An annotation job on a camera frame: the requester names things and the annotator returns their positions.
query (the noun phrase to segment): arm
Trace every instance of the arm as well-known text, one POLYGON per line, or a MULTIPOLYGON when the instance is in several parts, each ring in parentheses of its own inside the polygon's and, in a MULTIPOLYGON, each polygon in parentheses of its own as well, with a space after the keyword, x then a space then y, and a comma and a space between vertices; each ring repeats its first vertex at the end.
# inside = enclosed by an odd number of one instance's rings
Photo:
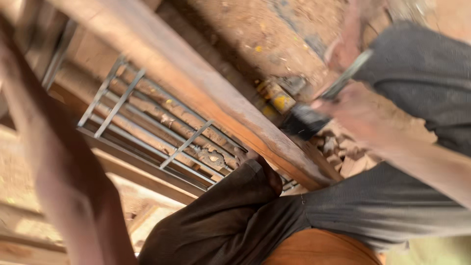
POLYGON ((12 40, 0 32, 0 82, 43 210, 72 264, 137 264, 118 190, 50 98, 12 40))
POLYGON ((471 158, 394 128, 374 96, 362 83, 352 83, 339 94, 338 102, 318 100, 312 107, 336 118, 391 165, 471 209, 471 158))

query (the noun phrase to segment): wooden frame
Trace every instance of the wooden frame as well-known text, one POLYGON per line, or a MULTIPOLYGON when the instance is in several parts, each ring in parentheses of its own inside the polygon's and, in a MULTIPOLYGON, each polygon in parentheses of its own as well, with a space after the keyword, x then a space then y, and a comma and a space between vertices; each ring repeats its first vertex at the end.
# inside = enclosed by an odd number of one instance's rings
POLYGON ((121 51, 150 78, 304 187, 332 182, 288 137, 139 0, 49 0, 121 51))

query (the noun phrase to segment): clothing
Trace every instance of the clothing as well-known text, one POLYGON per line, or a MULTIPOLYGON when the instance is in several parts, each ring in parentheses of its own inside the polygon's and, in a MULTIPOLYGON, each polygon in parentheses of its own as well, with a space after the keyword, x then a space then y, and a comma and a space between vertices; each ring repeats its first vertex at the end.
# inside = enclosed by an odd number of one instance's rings
MULTIPOLYGON (((371 48, 357 79, 424 118, 438 144, 470 156, 471 47, 403 22, 371 48)), ((471 211, 384 162, 331 187, 277 198, 261 166, 249 160, 158 223, 139 262, 260 264, 285 239, 310 228, 381 252, 411 238, 471 234, 471 211)))
POLYGON ((355 239, 319 229, 285 239, 263 265, 382 265, 376 254, 355 239))

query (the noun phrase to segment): brown pants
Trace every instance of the brown pants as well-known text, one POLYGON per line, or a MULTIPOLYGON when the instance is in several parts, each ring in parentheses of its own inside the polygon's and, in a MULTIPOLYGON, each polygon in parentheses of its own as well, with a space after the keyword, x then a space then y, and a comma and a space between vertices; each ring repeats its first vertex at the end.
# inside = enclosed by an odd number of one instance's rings
MULTIPOLYGON (((471 47, 399 23, 371 48, 375 55, 357 78, 424 118, 438 144, 470 156, 471 47)), ((260 264, 291 234, 312 227, 384 251, 411 238, 471 234, 471 211, 387 163, 323 190, 277 198, 249 160, 158 223, 139 262, 260 264)))

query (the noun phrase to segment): person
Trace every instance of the person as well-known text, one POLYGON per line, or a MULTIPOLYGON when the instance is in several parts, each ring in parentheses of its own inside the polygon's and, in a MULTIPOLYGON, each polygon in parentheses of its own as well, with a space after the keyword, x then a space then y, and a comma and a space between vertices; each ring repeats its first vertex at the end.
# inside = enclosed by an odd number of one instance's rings
MULTIPOLYGON (((329 65, 359 54, 355 0, 329 65)), ((36 177, 44 212, 72 264, 380 264, 377 253, 425 236, 471 233, 471 47, 409 22, 371 44, 373 57, 335 102, 315 101, 385 159, 322 190, 282 196, 258 154, 192 204, 159 222, 138 258, 117 189, 66 115, 47 96, 12 40, 0 36, 0 77, 36 177), (436 144, 392 127, 373 93, 425 119, 436 144)))

